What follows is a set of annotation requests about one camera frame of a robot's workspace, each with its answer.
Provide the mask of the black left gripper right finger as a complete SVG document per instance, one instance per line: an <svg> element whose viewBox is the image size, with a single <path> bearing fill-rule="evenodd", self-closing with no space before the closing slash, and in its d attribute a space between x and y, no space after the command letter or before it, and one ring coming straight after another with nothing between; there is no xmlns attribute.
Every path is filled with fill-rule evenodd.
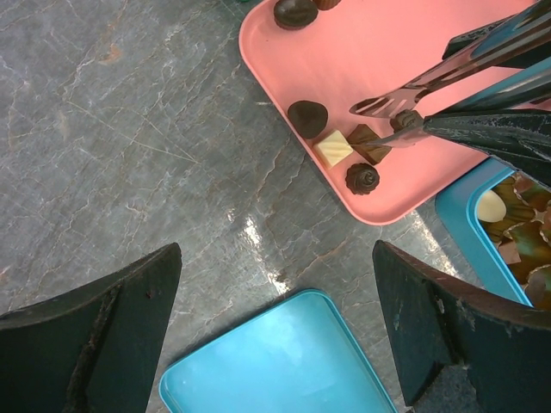
<svg viewBox="0 0 551 413"><path fill-rule="evenodd" d="M406 405L463 367L482 412L550 410L550 314L439 271L379 240L375 280Z"/></svg>

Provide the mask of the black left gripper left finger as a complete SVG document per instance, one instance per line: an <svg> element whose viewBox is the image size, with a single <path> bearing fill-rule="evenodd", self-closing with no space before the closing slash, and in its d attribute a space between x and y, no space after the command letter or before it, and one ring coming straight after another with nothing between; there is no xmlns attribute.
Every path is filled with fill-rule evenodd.
<svg viewBox="0 0 551 413"><path fill-rule="evenodd" d="M143 412L182 270L170 243L1 316L3 412Z"/></svg>

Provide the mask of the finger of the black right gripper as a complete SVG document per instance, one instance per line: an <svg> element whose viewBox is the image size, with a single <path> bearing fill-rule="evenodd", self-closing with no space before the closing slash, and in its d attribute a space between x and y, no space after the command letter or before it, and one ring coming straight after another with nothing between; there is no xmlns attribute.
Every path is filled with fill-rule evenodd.
<svg viewBox="0 0 551 413"><path fill-rule="evenodd" d="M550 57L550 21L506 22L476 28L449 40L442 60L459 52L482 65L527 69Z"/></svg>
<svg viewBox="0 0 551 413"><path fill-rule="evenodd" d="M550 113L540 109L435 114L424 131L498 159L541 185L550 183Z"/></svg>

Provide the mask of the white oval chocolate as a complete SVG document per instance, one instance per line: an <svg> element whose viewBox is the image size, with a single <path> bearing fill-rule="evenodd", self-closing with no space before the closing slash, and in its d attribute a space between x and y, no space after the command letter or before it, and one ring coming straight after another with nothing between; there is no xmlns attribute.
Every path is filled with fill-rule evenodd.
<svg viewBox="0 0 551 413"><path fill-rule="evenodd" d="M479 221L497 223L503 220L506 214L507 208L504 201L493 190L487 190L481 195L476 207L476 216Z"/></svg>

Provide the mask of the blue chocolate tin box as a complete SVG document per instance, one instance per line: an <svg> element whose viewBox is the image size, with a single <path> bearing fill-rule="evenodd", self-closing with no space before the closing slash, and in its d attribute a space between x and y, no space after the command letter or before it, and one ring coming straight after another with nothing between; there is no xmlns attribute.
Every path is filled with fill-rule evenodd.
<svg viewBox="0 0 551 413"><path fill-rule="evenodd" d="M496 160L486 160L437 196L436 212L486 290L533 306L522 290L513 286L513 276L498 258L475 213L481 195L514 173Z"/></svg>

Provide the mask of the pink chocolate tray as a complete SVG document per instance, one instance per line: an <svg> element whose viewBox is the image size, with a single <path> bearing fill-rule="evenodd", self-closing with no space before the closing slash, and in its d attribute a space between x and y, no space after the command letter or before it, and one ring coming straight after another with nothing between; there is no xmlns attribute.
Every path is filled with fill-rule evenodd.
<svg viewBox="0 0 551 413"><path fill-rule="evenodd" d="M276 25L274 4L263 1L245 17L239 49L281 113L300 100L319 102L328 110L328 131L348 134L366 124L384 137L392 133L387 120L355 116L350 107L438 64L456 35L527 7L525 1L342 1L306 28L289 31ZM355 218L387 225L484 159L482 152L466 146L423 139L391 151L377 165L380 183L368 195L352 194L344 180L359 155L322 172Z"/></svg>

